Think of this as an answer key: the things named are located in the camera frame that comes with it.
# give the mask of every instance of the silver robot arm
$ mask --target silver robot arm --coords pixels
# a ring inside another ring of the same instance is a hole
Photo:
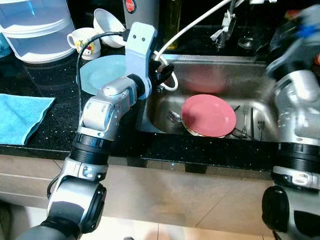
[[[320,87],[308,70],[320,53],[320,5],[302,11],[312,29],[267,67],[278,80],[279,144],[273,163],[275,186],[262,199],[262,219],[281,240],[320,239]]]
[[[166,79],[158,73],[156,80],[149,78],[156,34],[151,25],[138,22],[132,25],[125,47],[127,76],[103,86],[85,104],[73,148],[49,199],[47,219],[22,234],[19,240],[77,240],[98,227],[107,193],[100,181],[107,174],[119,121],[137,99],[146,99],[151,94],[152,85]]]

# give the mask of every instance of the white plastic container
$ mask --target white plastic container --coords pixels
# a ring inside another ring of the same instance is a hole
[[[66,0],[0,0],[0,32],[15,56],[27,63],[49,63],[74,52],[67,34],[74,30]]]

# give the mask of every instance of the black cable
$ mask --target black cable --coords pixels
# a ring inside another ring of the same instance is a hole
[[[51,196],[51,188],[53,186],[53,184],[55,184],[55,182],[58,180],[59,175],[57,175],[54,179],[52,179],[52,181],[49,183],[48,187],[46,188],[46,197],[49,199]]]
[[[84,54],[84,51],[86,50],[86,48],[89,46],[90,43],[92,43],[93,41],[102,38],[102,37],[107,37],[107,36],[122,36],[123,32],[119,31],[109,31],[109,32],[104,32],[102,34],[98,34],[93,36],[81,49],[81,52],[78,55],[78,58],[76,60],[76,81],[78,83],[78,96],[79,96],[79,121],[81,119],[81,115],[82,115],[82,100],[81,100],[81,76],[80,76],[80,61],[81,61],[81,57]]]

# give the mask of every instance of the hello kitty mug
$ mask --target hello kitty mug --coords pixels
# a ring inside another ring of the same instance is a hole
[[[83,27],[74,30],[66,36],[68,44],[76,49],[80,53],[82,47],[90,40],[93,36],[98,35],[97,30],[92,27]],[[101,45],[100,40],[94,40],[83,52],[82,58],[84,60],[93,60],[100,57]]]

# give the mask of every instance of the stainless steel sink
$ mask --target stainless steel sink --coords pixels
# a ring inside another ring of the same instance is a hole
[[[265,64],[247,57],[166,55],[165,58],[174,64],[178,90],[155,91],[140,109],[138,130],[189,134],[182,124],[173,123],[168,113],[181,114],[187,98],[206,93],[224,99],[235,110],[236,129],[226,138],[260,141],[262,132],[261,141],[277,141],[276,82],[265,76]]]

